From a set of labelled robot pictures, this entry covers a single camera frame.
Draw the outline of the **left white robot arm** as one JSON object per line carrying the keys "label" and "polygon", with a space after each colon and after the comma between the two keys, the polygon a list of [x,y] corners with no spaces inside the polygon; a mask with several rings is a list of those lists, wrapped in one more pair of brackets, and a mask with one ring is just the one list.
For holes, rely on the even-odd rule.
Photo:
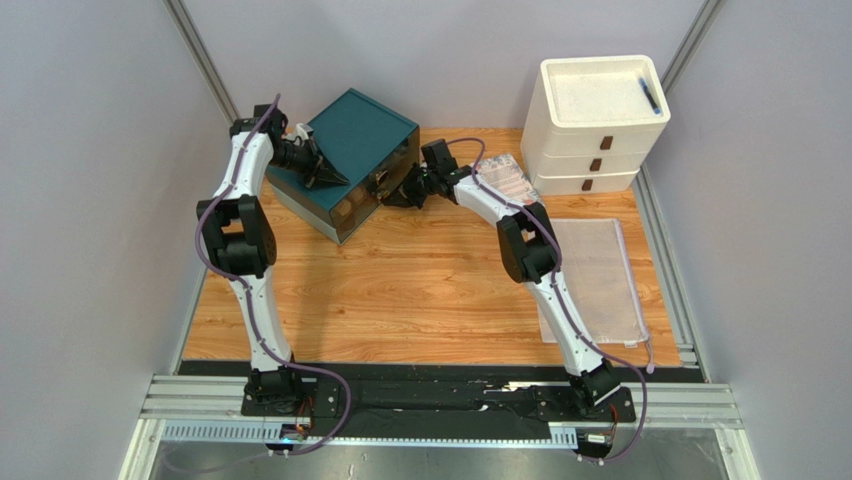
{"label": "left white robot arm", "polygon": [[213,197],[197,204],[196,251],[204,265],[231,285],[251,346],[249,402],[286,412],[304,400],[301,368],[280,325],[272,288],[277,243],[260,201],[269,166],[297,174],[308,188],[348,184],[326,158],[313,129],[285,131],[287,116],[276,102],[255,107],[229,129],[231,157]]}

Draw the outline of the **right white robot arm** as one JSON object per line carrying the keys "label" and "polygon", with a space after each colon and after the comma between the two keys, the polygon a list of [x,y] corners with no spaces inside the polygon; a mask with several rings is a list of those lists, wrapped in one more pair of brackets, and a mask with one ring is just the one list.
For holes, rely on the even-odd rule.
{"label": "right white robot arm", "polygon": [[611,412],[621,388],[612,363],[593,341],[568,290],[563,256],[545,206],[522,204],[489,184],[481,166],[485,142],[476,160],[462,166],[450,151],[453,141],[439,139],[421,148],[399,187],[381,197],[390,207],[421,209],[440,196],[478,214],[495,228],[507,275],[533,297],[561,352],[569,376],[572,406],[582,414]]}

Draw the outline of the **teal drawer organizer box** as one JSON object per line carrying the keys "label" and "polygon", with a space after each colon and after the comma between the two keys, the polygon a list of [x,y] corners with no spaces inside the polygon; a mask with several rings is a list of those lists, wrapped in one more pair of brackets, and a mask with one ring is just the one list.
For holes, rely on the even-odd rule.
{"label": "teal drawer organizer box", "polygon": [[399,163],[419,161],[413,120],[351,88],[308,122],[322,152],[349,185],[307,188],[296,172],[269,166],[281,204],[338,245],[382,204],[382,182]]}

